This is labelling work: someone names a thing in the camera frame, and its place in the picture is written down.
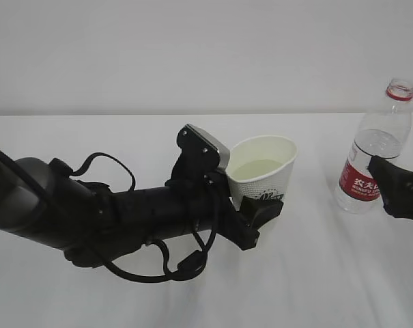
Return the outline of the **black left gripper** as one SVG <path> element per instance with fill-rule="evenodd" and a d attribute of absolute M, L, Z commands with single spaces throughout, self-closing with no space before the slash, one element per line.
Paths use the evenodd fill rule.
<path fill-rule="evenodd" d="M 198 180 L 172 178 L 165 185 L 182 202 L 182 218 L 190 232 L 211 230 L 241 250 L 256 247 L 257 230 L 278 217 L 283 208 L 279 199 L 244 196 L 239 213 L 231 202 L 227 178 L 220 172 L 204 174 Z"/>

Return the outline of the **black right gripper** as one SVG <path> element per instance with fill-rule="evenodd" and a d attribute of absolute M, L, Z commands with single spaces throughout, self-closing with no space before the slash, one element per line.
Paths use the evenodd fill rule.
<path fill-rule="evenodd" d="M 380 156 L 372 156 L 368 165 L 376 181 L 387 214 L 413 220 L 413 171 L 397 167 Z"/>

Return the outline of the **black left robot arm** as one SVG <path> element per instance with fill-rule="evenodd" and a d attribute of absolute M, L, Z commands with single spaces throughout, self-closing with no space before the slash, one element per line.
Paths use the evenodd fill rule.
<path fill-rule="evenodd" d="M 131 185 L 113 192 L 102 182 L 82 181 L 96 158 L 93 153 L 72 169 L 59 159 L 15 161 L 0 151 L 0 230 L 58 249 L 84 268 L 113 267 L 144 245 L 168 256 L 168 238 L 209 231 L 178 264 L 185 272 L 201 268 L 217 236 L 242 250 L 254 248 L 260 227 L 283 207 L 278 198 L 251 197 L 234 206 L 224 159 L 207 143 L 182 146 L 168 181 L 152 189 Z"/>

